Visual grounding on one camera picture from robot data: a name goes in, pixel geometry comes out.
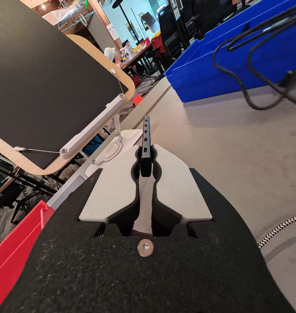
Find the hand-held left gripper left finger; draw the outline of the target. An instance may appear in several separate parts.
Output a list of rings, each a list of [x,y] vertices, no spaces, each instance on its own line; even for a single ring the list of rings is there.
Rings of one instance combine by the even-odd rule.
[[[135,201],[137,179],[131,170],[138,161],[139,150],[140,146],[134,145],[102,169],[79,215],[80,221],[108,223],[114,214]]]

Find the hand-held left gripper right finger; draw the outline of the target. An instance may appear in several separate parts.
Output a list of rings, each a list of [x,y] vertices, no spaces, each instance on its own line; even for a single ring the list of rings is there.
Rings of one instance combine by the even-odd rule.
[[[158,144],[153,145],[152,214],[160,224],[212,221],[213,216],[189,167]]]

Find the grey usb hub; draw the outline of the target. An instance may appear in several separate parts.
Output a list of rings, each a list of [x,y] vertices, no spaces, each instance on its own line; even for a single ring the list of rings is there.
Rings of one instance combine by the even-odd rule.
[[[150,117],[146,115],[143,120],[142,152],[140,171],[142,177],[150,177],[152,171],[152,154],[150,139]]]

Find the braided cable orange plug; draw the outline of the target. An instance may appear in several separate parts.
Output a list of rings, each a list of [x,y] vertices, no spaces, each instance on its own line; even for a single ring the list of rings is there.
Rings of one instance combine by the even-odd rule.
[[[288,227],[289,225],[296,222],[296,215],[287,218],[286,220],[280,222],[273,229],[271,229],[258,243],[258,248],[262,249],[275,235],[281,232],[283,229]]]

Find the red plastic bin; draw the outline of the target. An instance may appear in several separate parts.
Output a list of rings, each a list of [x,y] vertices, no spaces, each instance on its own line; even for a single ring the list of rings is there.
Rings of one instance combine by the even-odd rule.
[[[17,282],[35,241],[54,212],[40,201],[0,243],[0,305]]]

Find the black cable orange plugs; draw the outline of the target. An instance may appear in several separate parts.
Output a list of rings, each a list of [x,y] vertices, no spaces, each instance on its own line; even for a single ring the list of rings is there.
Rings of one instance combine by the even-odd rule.
[[[271,80],[269,80],[267,77],[263,76],[260,72],[258,72],[251,65],[252,56],[259,48],[261,48],[266,42],[270,41],[271,39],[277,37],[281,33],[289,30],[290,28],[294,26],[296,26],[296,5],[293,6],[292,8],[289,8],[283,11],[280,14],[275,15],[272,18],[267,19],[264,22],[261,22],[260,24],[254,26],[253,28],[247,31],[240,33],[237,36],[234,36],[225,40],[224,42],[219,44],[213,52],[213,55],[212,55],[213,66],[217,70],[233,77],[237,81],[243,93],[246,103],[248,104],[249,107],[251,107],[252,109],[256,111],[265,111],[265,110],[274,108],[278,106],[284,99],[287,99],[296,105],[296,98],[290,95],[290,91],[293,89],[295,85],[294,83],[296,82],[296,67],[294,70],[291,71],[291,74],[289,78],[287,79],[286,87],[279,87],[278,85],[274,84]],[[247,57],[247,68],[257,78],[265,82],[274,91],[276,91],[278,94],[278,98],[274,102],[266,106],[258,106],[251,100],[243,81],[238,77],[238,75],[232,72],[231,70],[225,68],[224,66],[218,64],[215,59],[216,59],[217,52],[223,46],[226,47],[225,48],[226,52],[232,52],[265,35],[267,35],[267,37],[263,39],[262,41],[260,41],[256,46],[254,46],[250,50],[248,57]]]

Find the blue plastic bin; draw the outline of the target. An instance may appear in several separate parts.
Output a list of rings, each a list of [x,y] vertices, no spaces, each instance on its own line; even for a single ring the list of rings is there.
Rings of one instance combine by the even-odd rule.
[[[238,82],[216,69],[215,49],[224,41],[296,6],[296,0],[260,1],[195,40],[165,72],[182,102],[240,91]],[[251,58],[251,65],[273,83],[279,83],[296,67],[296,26],[262,45]]]

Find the brown wooden table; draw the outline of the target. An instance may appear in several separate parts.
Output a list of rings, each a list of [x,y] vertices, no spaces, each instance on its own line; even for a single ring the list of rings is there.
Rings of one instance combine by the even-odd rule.
[[[157,57],[154,53],[151,42],[147,44],[147,46],[139,53],[137,53],[133,59],[124,64],[122,70],[124,72],[127,72],[129,68],[136,65],[138,62],[140,62],[140,64],[145,68],[148,75],[152,75],[156,71],[159,71],[161,76],[164,73],[162,66],[158,62]]]

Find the white cardboard box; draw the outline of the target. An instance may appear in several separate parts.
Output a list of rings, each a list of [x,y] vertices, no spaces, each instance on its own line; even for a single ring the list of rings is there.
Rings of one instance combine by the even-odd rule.
[[[125,41],[125,45],[120,49],[120,53],[123,56],[123,58],[129,62],[130,60],[134,59],[136,57],[136,53],[134,52],[134,49],[132,48],[130,41]]]

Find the black office chair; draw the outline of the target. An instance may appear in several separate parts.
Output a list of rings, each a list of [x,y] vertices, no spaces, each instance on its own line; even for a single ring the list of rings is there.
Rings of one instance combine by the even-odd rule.
[[[196,24],[196,14],[193,1],[182,1],[182,26],[188,41],[192,38],[200,37],[200,31]],[[178,59],[183,53],[183,43],[177,31],[177,25],[170,4],[161,8],[158,13],[158,22],[160,25],[162,44],[166,50],[165,53],[159,52],[162,59],[162,66],[165,71]]]

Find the silver air duct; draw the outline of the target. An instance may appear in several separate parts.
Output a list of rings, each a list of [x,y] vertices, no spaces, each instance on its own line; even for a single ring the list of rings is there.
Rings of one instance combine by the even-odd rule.
[[[65,15],[64,18],[67,20],[74,18],[75,15],[80,13],[80,11],[85,8],[85,3],[88,2],[88,0],[75,0],[70,5],[65,7]]]

